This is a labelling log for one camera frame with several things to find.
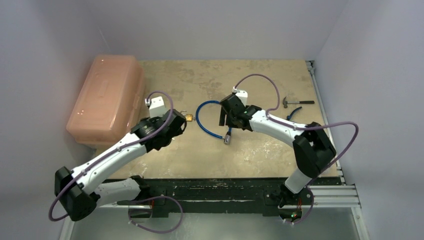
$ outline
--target pliers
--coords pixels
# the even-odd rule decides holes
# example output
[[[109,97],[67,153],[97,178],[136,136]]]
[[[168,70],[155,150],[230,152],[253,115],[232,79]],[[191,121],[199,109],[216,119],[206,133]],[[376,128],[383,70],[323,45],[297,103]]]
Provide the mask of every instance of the pliers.
[[[298,107],[298,108],[296,108],[295,110],[293,110],[293,111],[290,113],[290,115],[288,115],[288,116],[287,116],[286,120],[289,120],[289,121],[290,121],[290,119],[292,119],[292,117],[293,117],[293,115],[295,114],[295,112],[299,111],[300,109],[302,109],[302,107],[301,107],[301,106],[300,106],[300,107]]]

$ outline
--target orange plastic container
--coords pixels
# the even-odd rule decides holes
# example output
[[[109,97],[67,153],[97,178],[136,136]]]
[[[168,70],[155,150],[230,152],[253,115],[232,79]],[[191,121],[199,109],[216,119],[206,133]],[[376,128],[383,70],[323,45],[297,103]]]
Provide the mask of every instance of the orange plastic container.
[[[76,142],[110,147],[137,123],[145,88],[134,56],[98,55],[66,125]]]

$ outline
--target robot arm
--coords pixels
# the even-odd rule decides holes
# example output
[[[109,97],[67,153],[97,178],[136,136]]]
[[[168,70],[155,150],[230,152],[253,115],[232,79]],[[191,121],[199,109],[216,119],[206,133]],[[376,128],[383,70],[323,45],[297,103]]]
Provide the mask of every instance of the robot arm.
[[[88,216],[96,207],[123,200],[134,200],[139,195],[148,195],[144,192],[143,179],[132,176],[126,180],[103,183],[110,175],[132,160],[149,153],[151,150],[160,150],[168,146],[173,137],[181,135],[186,126],[186,118],[177,110],[167,110],[162,97],[152,99],[149,106],[150,117],[143,118],[118,143],[104,151],[91,161],[77,166],[72,170],[60,168],[55,173],[54,191],[57,196],[60,191],[80,173],[83,175],[76,180],[60,199],[63,208],[71,220],[79,221]],[[159,129],[171,114],[169,123],[156,136],[140,143],[123,147],[149,136]],[[97,160],[105,158],[90,170],[85,169]]]
[[[255,105],[247,105],[246,91],[234,89],[233,94],[221,100],[219,125],[258,132],[278,139],[294,149],[297,168],[281,186],[282,202],[284,198],[296,195],[336,156],[336,150],[324,130],[304,131],[297,128],[319,126],[318,123],[299,124],[276,116],[271,117],[290,124],[295,128],[270,121],[266,111]]]

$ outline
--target blue hose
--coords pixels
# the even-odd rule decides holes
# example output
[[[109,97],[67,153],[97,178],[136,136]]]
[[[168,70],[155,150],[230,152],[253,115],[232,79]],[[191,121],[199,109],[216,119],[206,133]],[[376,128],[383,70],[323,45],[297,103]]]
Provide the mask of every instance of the blue hose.
[[[206,128],[205,128],[205,127],[204,127],[204,126],[200,123],[200,120],[199,120],[199,112],[200,112],[200,109],[201,109],[203,106],[205,106],[206,104],[220,104],[220,102],[219,102],[219,101],[216,101],[216,100],[209,100],[209,101],[205,101],[204,103],[200,104],[200,105],[199,105],[199,107],[198,107],[198,108],[197,108],[197,110],[196,110],[196,122],[197,122],[197,124],[199,125],[199,127],[200,127],[203,131],[205,131],[207,134],[211,135],[212,137],[218,138],[218,139],[223,139],[223,138],[224,138],[223,136],[218,135],[218,134],[216,134],[216,133],[213,133],[213,132],[209,131],[208,129],[206,129]]]

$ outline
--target wooden board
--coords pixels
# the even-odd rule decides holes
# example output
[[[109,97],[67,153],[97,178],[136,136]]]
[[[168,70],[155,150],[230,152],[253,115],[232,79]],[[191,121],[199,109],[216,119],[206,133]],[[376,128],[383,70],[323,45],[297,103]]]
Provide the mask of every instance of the wooden board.
[[[140,64],[145,71],[147,93],[167,92],[178,111],[194,115],[204,101],[219,101],[231,94],[241,78],[260,73],[275,81],[281,100],[284,96],[291,101],[315,100],[316,104],[303,104],[303,109],[292,121],[324,123],[304,60],[169,60],[141,61]],[[264,78],[253,76],[238,88],[248,92],[248,104],[263,109],[277,104],[274,87]],[[283,108],[281,104],[272,114],[285,119],[297,107],[289,104],[288,108]],[[227,128],[218,126],[219,114],[220,106],[209,104],[201,109],[199,118],[207,129],[224,136]],[[144,107],[140,118],[147,115]],[[133,175],[145,178],[288,177],[295,168],[293,149],[281,141],[261,133],[234,129],[230,145],[225,145],[192,121],[185,133],[169,146],[133,160],[111,178],[125,179]],[[335,167],[327,170],[324,176],[337,176]]]

